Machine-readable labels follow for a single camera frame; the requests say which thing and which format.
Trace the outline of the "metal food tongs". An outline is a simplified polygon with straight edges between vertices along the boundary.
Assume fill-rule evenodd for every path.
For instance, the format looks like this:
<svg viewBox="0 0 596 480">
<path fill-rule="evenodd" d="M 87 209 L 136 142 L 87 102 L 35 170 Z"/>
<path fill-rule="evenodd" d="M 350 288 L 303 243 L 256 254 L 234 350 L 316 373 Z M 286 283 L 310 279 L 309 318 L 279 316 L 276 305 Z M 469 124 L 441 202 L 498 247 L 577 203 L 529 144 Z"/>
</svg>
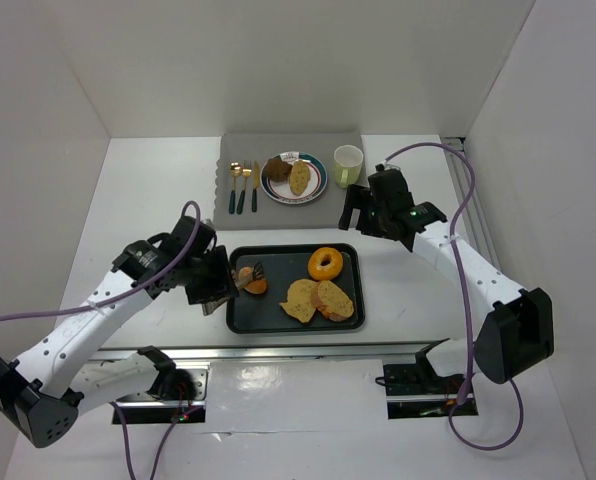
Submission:
<svg viewBox="0 0 596 480">
<path fill-rule="evenodd" d="M 253 267 L 250 268 L 250 271 L 240 277 L 237 275 L 234 279 L 234 285 L 236 287 L 235 294 L 228 294 L 219 298 L 218 300 L 209 301 L 202 304 L 202 313 L 204 316 L 209 316 L 213 314 L 219 307 L 228 303 L 231 299 L 236 298 L 239 293 L 248 287 L 254 281 L 260 281 L 265 279 L 264 268 L 260 262 L 254 264 Z"/>
</svg>

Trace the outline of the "small orange bun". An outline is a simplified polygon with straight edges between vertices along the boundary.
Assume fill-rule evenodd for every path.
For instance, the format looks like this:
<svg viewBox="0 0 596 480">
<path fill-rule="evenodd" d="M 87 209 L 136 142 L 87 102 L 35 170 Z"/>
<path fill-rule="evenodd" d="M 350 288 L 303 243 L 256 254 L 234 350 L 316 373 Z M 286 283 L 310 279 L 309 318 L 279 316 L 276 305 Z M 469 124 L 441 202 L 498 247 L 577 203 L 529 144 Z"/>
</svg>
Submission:
<svg viewBox="0 0 596 480">
<path fill-rule="evenodd" d="M 240 278 L 243 278 L 251 271 L 251 267 L 245 266 L 239 270 L 238 275 Z M 267 287 L 267 280 L 265 278 L 262 278 L 260 280 L 251 281 L 247 286 L 244 287 L 244 290 L 253 295 L 262 295 L 267 291 Z"/>
</svg>

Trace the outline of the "dark brown bread piece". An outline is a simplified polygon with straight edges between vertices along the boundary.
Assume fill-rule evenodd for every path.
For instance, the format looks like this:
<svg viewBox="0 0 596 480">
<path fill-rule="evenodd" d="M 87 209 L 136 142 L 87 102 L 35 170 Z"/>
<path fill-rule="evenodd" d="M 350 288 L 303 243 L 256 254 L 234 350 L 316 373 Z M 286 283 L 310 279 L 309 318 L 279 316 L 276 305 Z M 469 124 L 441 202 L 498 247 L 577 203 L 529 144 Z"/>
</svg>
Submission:
<svg viewBox="0 0 596 480">
<path fill-rule="evenodd" d="M 280 156 L 270 158 L 264 168 L 263 176 L 272 182 L 285 182 L 291 175 L 292 165 Z"/>
</svg>

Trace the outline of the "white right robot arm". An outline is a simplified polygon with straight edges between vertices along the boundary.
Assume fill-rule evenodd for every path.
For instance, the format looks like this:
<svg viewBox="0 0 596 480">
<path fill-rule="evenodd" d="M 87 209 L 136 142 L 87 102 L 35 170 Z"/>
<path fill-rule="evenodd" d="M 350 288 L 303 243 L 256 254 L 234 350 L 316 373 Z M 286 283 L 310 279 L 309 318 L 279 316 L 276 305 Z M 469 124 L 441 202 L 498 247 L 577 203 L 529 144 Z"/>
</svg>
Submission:
<svg viewBox="0 0 596 480">
<path fill-rule="evenodd" d="M 542 289 L 527 290 L 505 277 L 464 239 L 450 232 L 447 217 L 430 202 L 416 204 L 394 169 L 370 175 L 366 187 L 348 188 L 339 228 L 354 212 L 362 234 L 402 243 L 430 263 L 470 301 L 475 340 L 446 340 L 426 354 L 434 372 L 447 377 L 469 369 L 504 384 L 554 351 L 552 301 Z"/>
</svg>

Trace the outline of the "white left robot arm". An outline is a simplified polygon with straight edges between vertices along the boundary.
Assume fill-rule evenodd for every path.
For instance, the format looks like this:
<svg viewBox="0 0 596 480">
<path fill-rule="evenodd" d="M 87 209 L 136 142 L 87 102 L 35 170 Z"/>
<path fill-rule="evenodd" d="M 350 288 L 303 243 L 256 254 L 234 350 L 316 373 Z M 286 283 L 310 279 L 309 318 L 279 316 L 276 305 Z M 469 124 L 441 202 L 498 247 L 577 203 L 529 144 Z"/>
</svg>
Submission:
<svg viewBox="0 0 596 480">
<path fill-rule="evenodd" d="M 138 392 L 185 398 L 188 373 L 154 346 L 93 365 L 92 355 L 129 319 L 181 287 L 204 314 L 238 293 L 227 250 L 213 228 L 190 216 L 173 231 L 128 245 L 84 303 L 51 333 L 12 360 L 0 357 L 0 412 L 35 447 L 61 439 L 77 418 Z"/>
</svg>

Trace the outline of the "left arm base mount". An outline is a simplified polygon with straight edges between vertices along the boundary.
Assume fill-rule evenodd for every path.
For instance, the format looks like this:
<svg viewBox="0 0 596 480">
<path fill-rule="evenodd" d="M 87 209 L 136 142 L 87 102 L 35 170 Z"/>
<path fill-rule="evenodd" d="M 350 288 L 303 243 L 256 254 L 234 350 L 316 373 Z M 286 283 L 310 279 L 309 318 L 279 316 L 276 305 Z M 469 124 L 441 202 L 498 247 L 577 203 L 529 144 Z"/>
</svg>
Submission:
<svg viewBox="0 0 596 480">
<path fill-rule="evenodd" d="M 184 371 L 162 397 L 138 392 L 116 401 L 128 425 L 200 424 L 206 418 L 209 364 L 181 361 Z"/>
</svg>

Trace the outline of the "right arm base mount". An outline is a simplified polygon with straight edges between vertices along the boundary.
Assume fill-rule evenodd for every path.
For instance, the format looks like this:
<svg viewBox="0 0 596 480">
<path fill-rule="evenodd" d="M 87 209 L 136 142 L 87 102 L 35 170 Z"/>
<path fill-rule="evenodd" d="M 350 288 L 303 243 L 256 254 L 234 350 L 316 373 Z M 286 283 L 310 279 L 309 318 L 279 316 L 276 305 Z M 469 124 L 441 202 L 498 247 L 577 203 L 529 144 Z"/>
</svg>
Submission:
<svg viewBox="0 0 596 480">
<path fill-rule="evenodd" d="M 390 420 L 441 418 L 457 405 L 464 377 L 439 377 L 419 363 L 384 364 L 374 382 L 384 389 Z"/>
</svg>

